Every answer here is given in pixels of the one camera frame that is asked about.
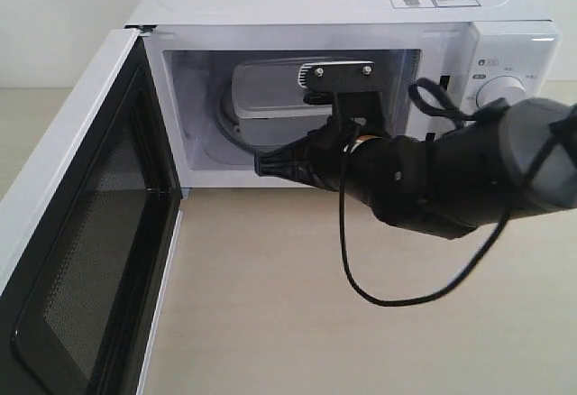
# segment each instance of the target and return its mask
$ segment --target open microwave door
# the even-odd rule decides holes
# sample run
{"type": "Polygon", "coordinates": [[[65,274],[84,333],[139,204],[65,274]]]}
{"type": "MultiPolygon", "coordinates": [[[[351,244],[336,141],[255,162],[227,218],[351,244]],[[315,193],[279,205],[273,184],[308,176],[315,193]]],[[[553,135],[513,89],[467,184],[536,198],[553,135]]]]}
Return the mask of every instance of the open microwave door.
{"type": "Polygon", "coordinates": [[[0,203],[0,393],[135,393],[182,195],[142,38],[110,33],[0,203]]]}

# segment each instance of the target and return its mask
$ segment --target beige table surface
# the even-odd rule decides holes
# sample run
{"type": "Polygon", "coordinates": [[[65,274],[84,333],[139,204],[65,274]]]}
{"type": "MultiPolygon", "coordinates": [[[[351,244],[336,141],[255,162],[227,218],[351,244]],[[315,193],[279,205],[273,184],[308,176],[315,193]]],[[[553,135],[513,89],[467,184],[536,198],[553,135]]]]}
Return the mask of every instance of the beige table surface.
{"type": "MultiPolygon", "coordinates": [[[[63,96],[0,90],[0,195],[63,96]]],[[[380,309],[343,275],[335,194],[200,189],[182,210],[146,394],[577,393],[577,211],[517,221],[438,303],[380,309]]],[[[447,242],[347,215],[352,269],[386,298],[447,282],[489,231],[447,242]]]]}

